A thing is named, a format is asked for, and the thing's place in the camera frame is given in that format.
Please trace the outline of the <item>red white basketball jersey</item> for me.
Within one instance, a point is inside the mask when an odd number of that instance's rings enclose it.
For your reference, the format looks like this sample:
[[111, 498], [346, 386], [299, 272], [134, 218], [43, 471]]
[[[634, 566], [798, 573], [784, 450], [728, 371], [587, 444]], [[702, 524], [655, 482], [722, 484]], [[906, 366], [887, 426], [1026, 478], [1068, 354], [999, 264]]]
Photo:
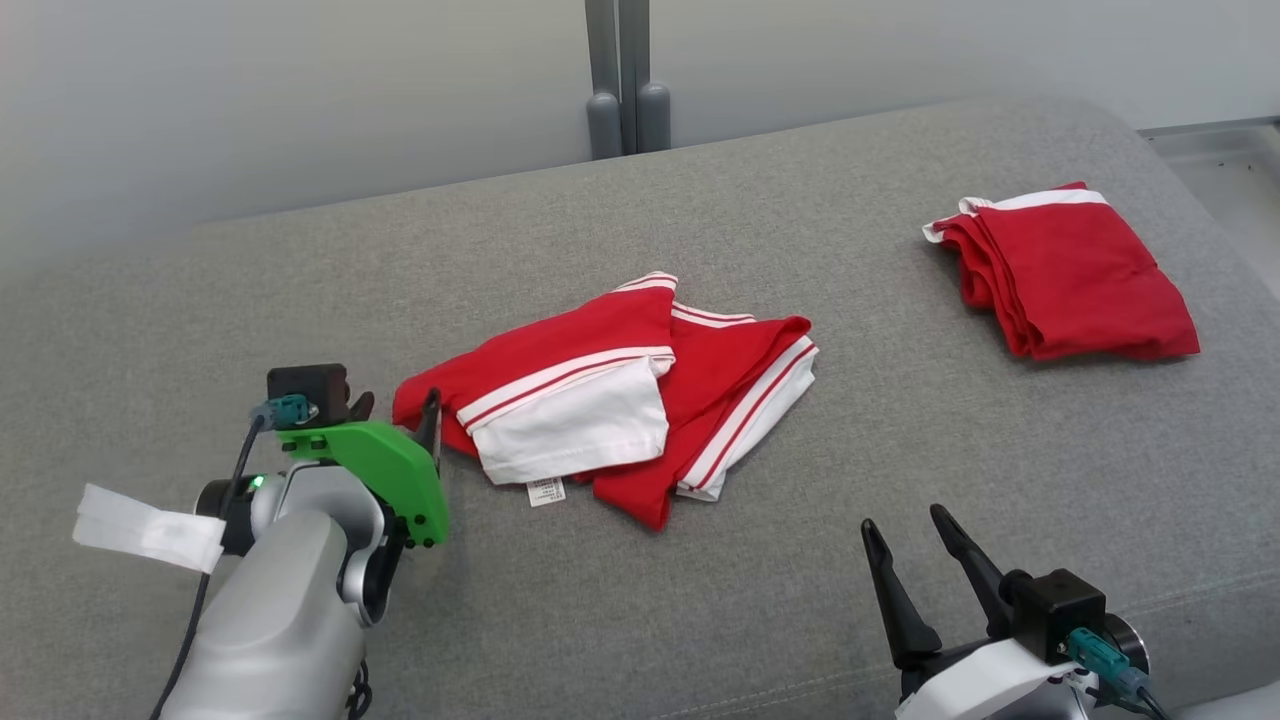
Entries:
[[443, 443], [497, 486], [588, 483], [645, 528], [682, 496], [716, 502], [814, 383], [812, 322], [690, 307], [653, 272], [412, 375], [392, 420], [436, 391]]

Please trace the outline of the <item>grey double metal post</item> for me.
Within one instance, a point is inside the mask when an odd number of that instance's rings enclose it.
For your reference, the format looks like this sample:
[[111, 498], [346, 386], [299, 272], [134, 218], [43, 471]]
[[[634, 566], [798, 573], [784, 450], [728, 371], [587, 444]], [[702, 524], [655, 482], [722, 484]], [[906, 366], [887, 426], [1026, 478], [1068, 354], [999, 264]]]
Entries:
[[594, 160], [672, 147], [671, 94], [652, 77], [650, 0], [585, 0]]

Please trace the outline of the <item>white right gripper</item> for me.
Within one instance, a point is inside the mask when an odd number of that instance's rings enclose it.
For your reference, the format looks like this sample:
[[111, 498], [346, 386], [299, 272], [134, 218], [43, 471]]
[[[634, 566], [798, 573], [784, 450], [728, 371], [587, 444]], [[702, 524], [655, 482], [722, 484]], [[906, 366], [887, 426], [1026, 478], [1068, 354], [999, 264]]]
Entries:
[[[931, 505], [931, 520], [974, 591], [986, 634], [1006, 635], [1004, 574], [942, 503]], [[861, 521], [861, 541], [893, 666], [909, 669], [933, 659], [941, 638], [916, 611], [869, 518]], [[1001, 641], [925, 682], [895, 710], [895, 720], [1091, 720], [1091, 678], [1078, 669], [1071, 661], [1051, 666], [1016, 641]]]

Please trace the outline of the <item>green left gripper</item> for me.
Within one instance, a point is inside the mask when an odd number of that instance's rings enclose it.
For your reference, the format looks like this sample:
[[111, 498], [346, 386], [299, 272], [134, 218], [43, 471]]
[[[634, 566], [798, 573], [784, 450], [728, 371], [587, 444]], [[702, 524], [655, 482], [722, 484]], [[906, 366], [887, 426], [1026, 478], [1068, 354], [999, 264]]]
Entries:
[[384, 421], [367, 421], [375, 393], [362, 392], [348, 407], [347, 423], [276, 430], [282, 447], [297, 460], [332, 461], [404, 519], [416, 546], [444, 544], [451, 515], [439, 479], [442, 395], [430, 388], [420, 407], [415, 441]]

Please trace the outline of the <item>red basketball shorts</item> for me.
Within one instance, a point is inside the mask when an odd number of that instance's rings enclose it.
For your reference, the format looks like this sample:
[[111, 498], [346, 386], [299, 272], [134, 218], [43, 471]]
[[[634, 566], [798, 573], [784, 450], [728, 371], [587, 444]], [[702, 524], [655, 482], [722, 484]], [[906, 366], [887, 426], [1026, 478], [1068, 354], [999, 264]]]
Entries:
[[1201, 350], [1178, 287], [1082, 182], [1004, 201], [964, 197], [922, 232], [957, 255], [963, 301], [993, 314], [1018, 357], [1160, 361]]

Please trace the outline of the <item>white tape flag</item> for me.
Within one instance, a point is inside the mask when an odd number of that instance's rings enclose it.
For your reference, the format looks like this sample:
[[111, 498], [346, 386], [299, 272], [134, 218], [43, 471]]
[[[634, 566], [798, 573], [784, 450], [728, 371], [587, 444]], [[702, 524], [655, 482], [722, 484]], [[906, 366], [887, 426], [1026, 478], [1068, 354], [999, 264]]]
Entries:
[[227, 523], [218, 518], [165, 511], [87, 484], [72, 538], [86, 547], [210, 574], [224, 555], [225, 529]]

